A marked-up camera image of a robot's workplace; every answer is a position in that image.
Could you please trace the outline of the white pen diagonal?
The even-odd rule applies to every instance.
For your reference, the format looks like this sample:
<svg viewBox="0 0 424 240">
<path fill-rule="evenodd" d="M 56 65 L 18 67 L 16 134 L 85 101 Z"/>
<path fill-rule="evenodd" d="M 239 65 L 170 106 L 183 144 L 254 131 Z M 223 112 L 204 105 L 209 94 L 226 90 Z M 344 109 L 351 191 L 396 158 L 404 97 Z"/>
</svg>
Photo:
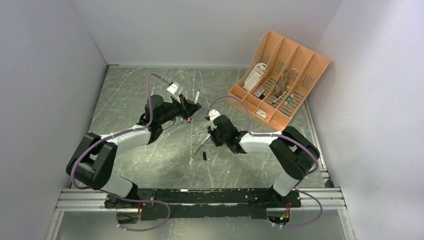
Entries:
<svg viewBox="0 0 424 240">
<path fill-rule="evenodd" d="M 197 104 L 198 100 L 199 100 L 199 96 L 200 96 L 200 90 L 197 91 L 196 96 L 195 96 L 195 100 L 194 103 Z"/>
</svg>

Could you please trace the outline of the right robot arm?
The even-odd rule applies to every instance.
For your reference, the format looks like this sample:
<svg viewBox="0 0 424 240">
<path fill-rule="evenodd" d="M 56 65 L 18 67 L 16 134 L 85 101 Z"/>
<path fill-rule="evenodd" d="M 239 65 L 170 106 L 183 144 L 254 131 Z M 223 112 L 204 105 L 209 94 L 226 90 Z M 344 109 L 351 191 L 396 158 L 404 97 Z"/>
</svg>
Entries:
<svg viewBox="0 0 424 240">
<path fill-rule="evenodd" d="M 225 115 L 210 114 L 205 119 L 209 121 L 207 132 L 215 146 L 225 145 L 233 154 L 261 152 L 276 157 L 282 172 L 269 197 L 275 207 L 287 203 L 292 189 L 319 167 L 319 150 L 293 126 L 278 132 L 249 134 L 247 130 L 238 130 Z"/>
</svg>

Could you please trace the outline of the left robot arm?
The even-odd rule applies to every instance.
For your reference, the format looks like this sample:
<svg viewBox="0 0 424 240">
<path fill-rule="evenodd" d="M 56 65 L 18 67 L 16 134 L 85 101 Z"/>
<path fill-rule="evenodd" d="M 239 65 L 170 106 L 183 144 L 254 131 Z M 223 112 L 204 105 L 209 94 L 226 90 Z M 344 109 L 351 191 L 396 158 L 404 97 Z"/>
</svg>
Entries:
<svg viewBox="0 0 424 240">
<path fill-rule="evenodd" d="M 168 121 L 188 120 L 202 106 L 182 94 L 164 101 L 161 95 L 152 95 L 144 107 L 139 122 L 128 129 L 109 135 L 87 133 L 79 143 L 66 166 L 66 173 L 75 185 L 81 182 L 84 189 L 102 190 L 118 196 L 126 208 L 134 207 L 139 200 L 138 186 L 113 172 L 116 157 L 129 150 L 155 142 Z"/>
</svg>

